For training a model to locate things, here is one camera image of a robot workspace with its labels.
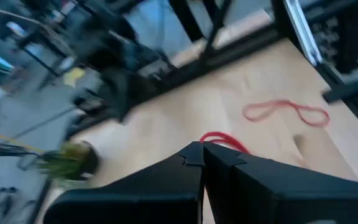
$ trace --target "potted plant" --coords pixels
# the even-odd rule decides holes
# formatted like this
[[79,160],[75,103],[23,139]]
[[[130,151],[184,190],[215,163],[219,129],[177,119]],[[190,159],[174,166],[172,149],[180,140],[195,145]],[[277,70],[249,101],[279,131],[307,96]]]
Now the potted plant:
[[59,151],[46,152],[37,163],[41,172],[59,180],[88,180],[99,158],[88,142],[64,142]]

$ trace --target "desk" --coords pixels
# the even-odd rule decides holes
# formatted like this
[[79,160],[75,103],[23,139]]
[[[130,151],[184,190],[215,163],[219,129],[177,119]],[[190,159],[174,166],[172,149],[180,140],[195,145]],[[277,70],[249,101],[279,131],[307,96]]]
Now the desk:
[[[59,25],[60,23],[62,23],[64,21],[64,19],[66,18],[66,16],[72,10],[74,10],[75,6],[76,6],[76,4],[74,2],[72,2],[72,1],[66,3],[63,6],[62,10],[60,11],[60,14],[58,16],[54,17],[52,19],[52,21],[48,24],[48,26],[50,26],[52,29],[56,28],[56,26]],[[31,51],[26,49],[26,46],[28,46],[34,39],[39,39],[41,42],[44,43],[44,45],[46,47],[48,47],[50,50],[52,50],[53,52],[55,52],[59,56],[61,56],[61,57],[66,57],[67,56],[57,46],[55,46],[48,39],[47,36],[45,36],[44,34],[41,33],[43,29],[44,28],[41,27],[41,26],[36,26],[33,29],[31,29],[30,31],[28,31],[28,34],[25,37],[20,35],[22,37],[22,39],[17,43],[17,46],[18,46],[18,48],[22,49],[26,54],[28,54],[30,57],[32,57],[36,62],[41,64],[41,66],[46,68],[49,73],[54,75],[54,77],[59,77],[60,74],[58,74],[51,66],[47,65],[38,56],[34,55]],[[42,82],[41,87],[43,87],[50,80],[49,73],[47,74],[47,77],[45,78],[45,80]]]
[[[266,13],[258,12],[225,28],[216,45],[268,22]],[[198,42],[177,55],[173,63],[196,58],[203,44]],[[105,121],[71,140],[90,142],[103,158],[91,180],[93,187],[166,159],[208,131],[235,136],[255,156],[358,181],[358,119],[341,101],[328,105],[321,97],[327,89],[329,85],[317,71],[284,39],[139,105],[125,125]],[[244,105],[275,98],[322,107],[331,122],[325,128],[312,128],[291,109],[278,110],[259,123],[242,117]],[[60,193],[52,188],[40,216]],[[204,222],[213,223],[208,203],[204,203]]]

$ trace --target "yellow-green plant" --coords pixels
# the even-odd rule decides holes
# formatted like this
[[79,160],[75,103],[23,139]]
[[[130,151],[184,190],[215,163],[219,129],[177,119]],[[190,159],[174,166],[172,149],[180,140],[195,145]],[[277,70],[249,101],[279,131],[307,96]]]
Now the yellow-green plant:
[[46,152],[37,163],[41,172],[54,179],[70,179],[78,174],[80,165],[89,153],[86,144],[65,142],[59,151]]

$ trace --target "black pot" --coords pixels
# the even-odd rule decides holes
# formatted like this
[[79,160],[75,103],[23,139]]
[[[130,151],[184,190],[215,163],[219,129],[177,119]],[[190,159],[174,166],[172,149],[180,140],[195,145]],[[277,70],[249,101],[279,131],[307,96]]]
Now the black pot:
[[89,145],[89,153],[80,165],[78,173],[73,174],[70,180],[88,180],[98,171],[100,162],[98,154],[90,143],[84,143]]

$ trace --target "concrete floor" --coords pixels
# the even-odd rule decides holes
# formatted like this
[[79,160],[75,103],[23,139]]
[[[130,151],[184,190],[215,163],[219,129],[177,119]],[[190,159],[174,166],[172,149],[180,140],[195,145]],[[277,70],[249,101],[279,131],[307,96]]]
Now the concrete floor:
[[[235,1],[234,7],[231,8],[227,17],[226,24],[241,19],[260,8],[268,7],[269,2],[269,0]],[[207,34],[211,28],[211,21],[203,5],[199,1],[192,1],[191,10],[194,12],[202,31],[204,34]],[[157,45],[156,38],[159,28],[159,17],[158,13],[150,13],[150,11],[159,12],[157,0],[143,3],[138,10],[128,16],[128,19],[138,32],[140,41],[145,45],[155,47]],[[162,48],[168,55],[172,56],[178,51],[185,49],[191,42],[181,28],[176,16],[169,9],[166,9],[164,13],[165,38]],[[48,51],[43,53],[43,58],[49,63],[55,60]],[[22,91],[14,97],[6,97],[0,102],[0,134],[4,136],[15,136],[34,124],[71,107],[69,99],[75,91],[72,87],[65,86],[61,80],[58,80],[55,86],[48,86],[42,91],[38,91],[37,87],[44,76],[46,76],[47,71],[37,63],[32,63],[29,71],[32,77]],[[80,81],[79,86],[89,84],[94,75],[93,72],[88,72],[86,77]],[[73,113],[68,113],[48,123],[48,125],[22,136],[18,141],[43,150],[58,149],[65,125],[71,116],[73,116]],[[20,189],[22,199],[16,205],[19,207],[25,201],[36,200],[45,177],[39,174],[36,169],[26,172],[16,169],[16,162],[17,158],[0,158],[0,187],[15,186]],[[29,212],[24,212],[24,214],[6,223],[25,219],[28,214]]]

